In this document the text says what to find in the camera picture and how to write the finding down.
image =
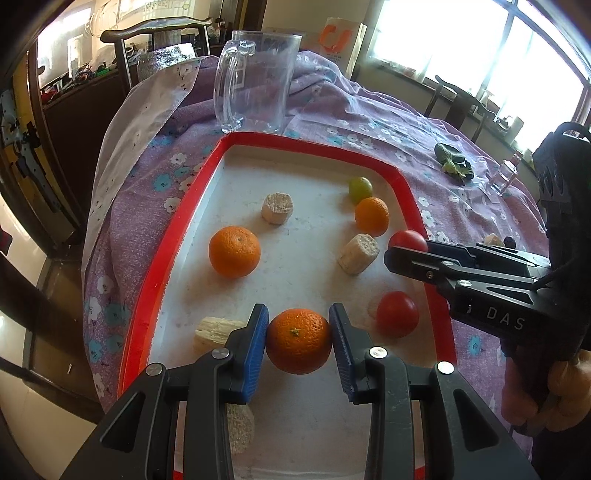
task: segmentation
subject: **chair backrest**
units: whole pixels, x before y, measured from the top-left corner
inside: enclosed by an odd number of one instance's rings
[[[479,111],[484,112],[482,120],[478,128],[476,129],[474,136],[472,137],[472,141],[476,141],[476,139],[480,135],[480,132],[482,131],[484,121],[487,118],[493,118],[495,116],[494,112],[491,112],[489,109],[487,109],[485,105],[483,105],[479,100],[477,100],[473,95],[471,95],[467,91],[461,89],[460,87],[452,83],[448,83],[445,80],[442,80],[439,75],[435,75],[435,79],[437,80],[437,83],[439,85],[433,93],[433,97],[431,98],[431,101],[429,102],[429,105],[425,110],[425,116],[429,116],[431,114],[431,111],[433,110],[433,107],[437,102],[437,98],[441,96],[443,87],[447,87],[456,93],[456,98],[453,100],[452,105],[444,119],[448,124],[460,130],[462,128],[464,120],[470,112],[470,108],[473,105],[476,105]]]
[[[101,34],[100,40],[103,43],[112,43],[115,45],[117,68],[119,69],[119,75],[123,83],[125,94],[127,95],[131,90],[132,83],[127,57],[125,55],[125,40],[129,40],[136,35],[154,35],[162,34],[164,32],[172,33],[175,30],[178,30],[178,33],[180,33],[183,28],[196,28],[199,32],[199,40],[203,46],[203,52],[205,55],[209,55],[209,40],[207,39],[206,29],[211,24],[211,18],[206,18],[205,20],[198,20],[197,18],[191,17],[155,18],[153,20],[145,20],[129,28],[124,28],[123,30],[105,30]],[[160,38],[163,40],[166,37],[173,38],[174,35],[161,35]]]

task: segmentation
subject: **small glass bottle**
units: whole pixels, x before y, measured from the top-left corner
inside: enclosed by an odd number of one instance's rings
[[[504,191],[509,188],[511,182],[517,176],[517,167],[514,162],[519,163],[521,157],[515,153],[511,160],[503,160],[499,169],[491,177],[490,185],[499,195],[503,195]]]

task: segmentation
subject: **metal bolt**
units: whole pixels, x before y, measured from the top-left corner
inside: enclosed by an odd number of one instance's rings
[[[385,358],[388,355],[388,351],[380,346],[373,346],[369,349],[369,354],[374,358]]]
[[[160,375],[162,373],[162,364],[149,364],[146,367],[146,374],[155,377],[156,375]]]
[[[217,358],[218,360],[227,358],[228,355],[230,355],[230,350],[225,347],[215,348],[212,350],[212,357]]]
[[[437,369],[443,375],[449,375],[453,373],[453,365],[450,362],[439,362],[437,364]]]

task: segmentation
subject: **human hand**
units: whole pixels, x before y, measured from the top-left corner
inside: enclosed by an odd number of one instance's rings
[[[519,426],[531,420],[551,432],[574,427],[591,410],[591,352],[581,350],[576,364],[555,362],[552,365],[548,372],[548,389],[560,397],[553,408],[538,413],[538,405],[521,386],[517,366],[508,358],[501,394],[501,415],[506,421]]]

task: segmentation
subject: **red tomato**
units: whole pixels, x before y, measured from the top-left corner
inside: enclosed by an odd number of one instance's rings
[[[423,236],[414,230],[400,230],[393,234],[388,241],[388,248],[404,247],[419,250],[420,252],[428,252],[429,247]]]
[[[418,308],[403,291],[391,291],[379,301],[376,325],[383,335],[402,338],[418,325]]]

